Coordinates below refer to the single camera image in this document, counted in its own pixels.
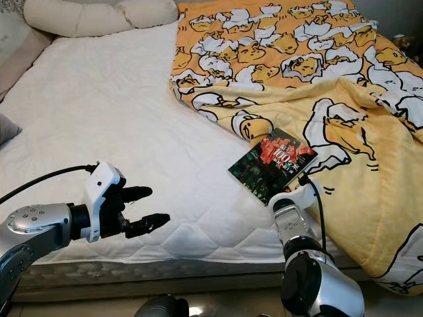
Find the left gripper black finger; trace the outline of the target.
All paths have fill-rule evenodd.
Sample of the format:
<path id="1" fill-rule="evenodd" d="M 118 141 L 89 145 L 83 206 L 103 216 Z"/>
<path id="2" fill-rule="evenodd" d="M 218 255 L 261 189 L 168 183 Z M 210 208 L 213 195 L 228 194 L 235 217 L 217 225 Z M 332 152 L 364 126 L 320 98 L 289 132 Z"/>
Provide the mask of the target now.
<path id="1" fill-rule="evenodd" d="M 165 213 L 154 213 L 142 217 L 138 221 L 126 221 L 125 236 L 126 238 L 136 238 L 148 233 L 154 232 L 163 225 L 171 221 L 171 215 Z"/>
<path id="2" fill-rule="evenodd" d="M 152 189 L 145 186 L 131 186 L 121 189 L 120 200 L 123 203 L 132 203 L 151 196 Z"/>

